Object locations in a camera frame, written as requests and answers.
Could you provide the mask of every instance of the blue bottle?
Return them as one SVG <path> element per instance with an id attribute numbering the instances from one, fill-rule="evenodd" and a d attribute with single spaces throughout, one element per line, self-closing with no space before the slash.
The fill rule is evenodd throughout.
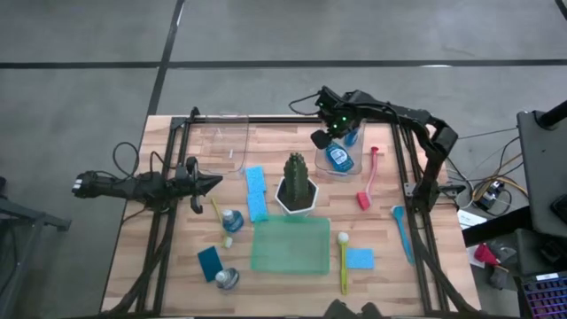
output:
<path id="1" fill-rule="evenodd" d="M 230 233 L 237 232 L 245 224 L 245 219 L 237 210 L 225 209 L 222 211 L 222 227 Z"/>
<path id="2" fill-rule="evenodd" d="M 214 277 L 216 286 L 225 291 L 233 289 L 237 285 L 238 279 L 240 279 L 240 274 L 234 268 L 221 270 Z"/>
<path id="3" fill-rule="evenodd" d="M 344 148 L 335 142 L 331 142 L 325 149 L 327 160 L 337 172 L 348 172 L 354 166 L 354 162 Z"/>
<path id="4" fill-rule="evenodd" d="M 353 129 L 350 133 L 345 136 L 345 146 L 351 147 L 358 140 L 358 130 L 359 128 Z"/>

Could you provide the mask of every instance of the cactus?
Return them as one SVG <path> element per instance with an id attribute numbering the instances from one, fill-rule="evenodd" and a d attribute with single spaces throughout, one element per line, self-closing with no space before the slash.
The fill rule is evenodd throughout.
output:
<path id="1" fill-rule="evenodd" d="M 285 193 L 288 203 L 299 203 L 309 196 L 309 181 L 307 180 L 307 166 L 303 156 L 291 153 L 283 168 L 285 178 Z"/>

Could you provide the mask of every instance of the pink cleaning brush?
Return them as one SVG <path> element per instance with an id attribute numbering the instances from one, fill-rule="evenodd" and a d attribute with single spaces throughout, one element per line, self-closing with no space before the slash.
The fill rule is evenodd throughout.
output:
<path id="1" fill-rule="evenodd" d="M 370 185 L 374 181 L 374 175 L 376 174 L 376 169 L 378 166 L 378 148 L 372 146 L 370 149 L 372 151 L 372 171 L 370 172 L 369 183 L 366 184 L 366 189 L 364 191 L 359 191 L 356 193 L 356 199 L 358 199 L 358 205 L 361 206 L 362 210 L 369 209 L 372 205 L 372 198 L 370 197 Z"/>

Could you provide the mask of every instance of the cable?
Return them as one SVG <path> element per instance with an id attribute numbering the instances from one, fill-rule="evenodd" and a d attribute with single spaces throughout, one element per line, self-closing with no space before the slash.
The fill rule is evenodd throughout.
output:
<path id="1" fill-rule="evenodd" d="M 291 105 L 294 105 L 294 104 L 299 103 L 299 102 L 303 102 L 303 101 L 305 101 L 305 100 L 307 100 L 307 99 L 309 99 L 309 98 L 311 98 L 311 97 L 316 97 L 316 96 L 318 96 L 318 95 L 320 95 L 320 94 L 321 94 L 321 91 L 317 91 L 317 93 L 312 94 L 312 95 L 310 95 L 310 96 L 302 97 L 302 98 L 293 100 L 293 101 L 291 101 L 287 106 L 290 108 L 290 110 L 294 111 L 295 113 L 297 113 L 297 114 L 299 114 L 299 115 L 315 115 L 315 114 L 319 113 L 319 111 L 316 111 L 316 112 L 313 112 L 313 113 L 304 113 L 304 112 L 300 112 L 300 111 L 294 109 L 293 106 L 291 106 Z"/>
<path id="2" fill-rule="evenodd" d="M 466 182 L 469 185 L 469 196 L 470 196 L 470 201 L 466 206 L 462 206 L 462 209 L 466 209 L 469 208 L 472 205 L 472 201 L 473 201 L 473 191 L 474 191 L 474 187 L 472 186 L 472 183 L 470 182 L 470 180 L 467 178 L 467 176 L 465 176 L 463 173 L 461 173 L 461 171 L 459 170 L 459 168 L 457 168 L 457 166 L 454 164 L 453 160 L 451 158 L 449 158 L 447 156 L 447 161 L 451 164 L 451 166 L 453 166 L 454 171 L 457 172 L 457 174 L 462 178 L 463 182 Z"/>
<path id="3" fill-rule="evenodd" d="M 10 275 L 8 275 L 8 278 L 6 279 L 6 281 L 4 282 L 4 284 L 2 285 L 2 288 L 0 288 L 0 297 L 2 297 L 2 295 L 4 295 L 4 291 L 6 290 L 6 287 L 8 287 L 8 284 L 10 283 L 10 281 L 12 280 L 12 278 L 14 277 L 14 274 L 16 273 L 16 269 L 18 268 L 18 264 L 19 264 L 19 259 L 18 259 L 18 246 L 16 245 L 16 233 L 14 232 L 14 227 L 13 225 L 9 225 L 8 226 L 8 231 L 10 231 L 10 234 L 12 235 L 12 246 L 14 249 L 13 252 L 13 256 L 14 256 L 14 267 L 12 268 L 12 271 L 10 272 Z"/>
<path id="4" fill-rule="evenodd" d="M 118 164 L 118 160 L 116 159 L 116 152 L 118 151 L 118 149 L 122 146 L 122 145 L 127 145 L 130 146 L 132 148 L 132 150 L 134 150 L 134 154 L 136 155 L 136 159 L 134 160 L 134 167 L 132 168 L 132 172 L 129 173 L 126 170 L 124 170 L 120 164 Z M 137 148 L 130 142 L 120 142 L 118 144 L 116 144 L 116 146 L 114 146 L 113 149 L 113 162 L 114 165 L 116 166 L 116 168 L 118 168 L 118 170 L 120 170 L 122 173 L 124 173 L 124 175 L 126 175 L 126 178 L 133 178 L 134 174 L 136 173 L 137 169 L 138 169 L 138 165 L 140 164 L 140 153 L 137 150 Z"/>
<path id="5" fill-rule="evenodd" d="M 157 152 L 151 151 L 151 153 L 150 153 L 150 173 L 153 173 L 153 156 L 154 155 L 156 157 L 158 157 L 158 160 L 161 162 L 161 165 L 163 165 L 163 166 L 165 166 L 169 169 L 173 168 L 173 167 L 169 166 L 168 164 L 166 164 L 166 162 L 161 158 L 161 156 L 159 156 L 159 154 Z"/>
<path id="6" fill-rule="evenodd" d="M 131 219 L 131 218 L 134 218 L 134 217 L 138 216 L 139 214 L 145 212 L 145 210 L 146 210 L 146 207 L 142 208 L 142 210 L 140 210 L 139 212 L 135 212 L 135 213 L 133 213 L 132 215 L 130 215 L 130 216 L 124 218 L 124 219 L 122 220 L 122 222 L 120 223 L 120 225 L 123 225 L 127 220 L 129 220 L 129 219 Z"/>
<path id="7" fill-rule="evenodd" d="M 496 172 L 497 174 L 498 172 L 500 172 L 502 167 L 506 166 L 506 165 L 502 165 L 502 162 L 504 161 L 504 154 L 506 153 L 506 149 L 508 148 L 508 146 L 510 146 L 512 143 L 514 143 L 514 141 L 518 139 L 520 139 L 520 136 L 512 138 L 509 142 L 506 143 L 506 145 L 504 145 L 504 149 L 502 150 L 502 155 L 500 156 L 500 163 L 498 164 L 498 171 Z"/>
<path id="8" fill-rule="evenodd" d="M 120 164 L 118 164 L 118 160 L 116 159 L 116 152 L 118 151 L 118 149 L 122 146 L 122 145 L 127 145 L 130 146 L 132 148 L 132 150 L 134 150 L 134 154 L 136 155 L 136 159 L 134 160 L 134 167 L 132 167 L 132 172 L 129 173 L 126 170 L 124 170 Z M 112 181 L 110 184 L 118 184 L 118 183 L 123 183 L 125 181 L 127 181 L 130 178 L 135 178 L 134 174 L 136 173 L 138 166 L 140 165 L 140 152 L 137 150 L 137 148 L 130 142 L 120 142 L 118 144 L 116 144 L 116 146 L 114 146 L 113 149 L 113 162 L 114 162 L 114 166 L 116 166 L 116 168 L 118 168 L 118 170 L 120 170 L 123 174 L 126 175 L 126 177 L 122 177 L 119 178 L 118 176 L 109 173 L 107 171 L 104 170 L 98 170 L 95 171 L 95 173 L 99 173 L 99 174 L 105 174 L 105 175 L 109 175 L 110 177 L 116 179 L 116 181 Z"/>
<path id="9" fill-rule="evenodd" d="M 463 137 L 459 137 L 458 139 L 467 139 L 467 138 L 472 138 L 472 137 L 479 137 L 479 136 L 487 136 L 487 135 L 491 135 L 491 134 L 496 134 L 496 133 L 502 133 L 502 132 L 508 132 L 511 130 L 514 130 L 517 128 L 505 128 L 505 129 L 498 129 L 492 132 L 486 132 L 486 133 L 480 133 L 480 134 L 474 134 L 471 136 L 463 136 Z"/>
<path id="10" fill-rule="evenodd" d="M 506 177 L 506 175 L 508 175 L 508 174 L 512 173 L 513 171 L 519 169 L 523 164 L 524 163 L 522 161 L 520 164 L 516 165 L 514 168 L 510 169 L 506 173 L 502 173 L 502 174 L 498 174 L 498 175 L 491 175 L 491 176 L 488 176 L 488 177 L 485 177 L 485 178 L 475 178 L 475 179 L 471 179 L 470 181 L 475 182 L 475 181 L 484 181 L 486 179 L 496 178 L 496 177 Z"/>

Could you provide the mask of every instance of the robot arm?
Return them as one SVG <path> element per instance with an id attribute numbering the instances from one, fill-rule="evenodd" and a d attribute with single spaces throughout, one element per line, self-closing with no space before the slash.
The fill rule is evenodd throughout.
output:
<path id="1" fill-rule="evenodd" d="M 197 159 L 190 157 L 185 166 L 175 169 L 175 177 L 169 180 L 157 172 L 117 180 L 87 171 L 77 175 L 72 192 L 78 198 L 109 196 L 135 200 L 156 212 L 168 209 L 173 200 L 191 196 L 191 208 L 195 213 L 201 214 L 203 207 L 199 204 L 199 196 L 205 196 L 221 180 L 222 176 L 199 172 Z"/>
<path id="2" fill-rule="evenodd" d="M 340 97 L 323 86 L 318 93 L 315 105 L 319 107 L 317 116 L 325 122 L 326 132 L 318 130 L 311 139 L 319 149 L 324 149 L 333 138 L 341 138 L 357 129 L 362 119 L 372 119 L 399 124 L 410 128 L 417 141 L 425 150 L 427 164 L 422 181 L 414 188 L 413 209 L 430 212 L 439 196 L 437 178 L 448 154 L 458 138 L 456 132 L 443 120 L 432 116 L 425 110 L 414 110 L 375 100 L 370 94 L 356 90 Z M 435 133 L 430 138 L 426 125 L 432 125 Z"/>

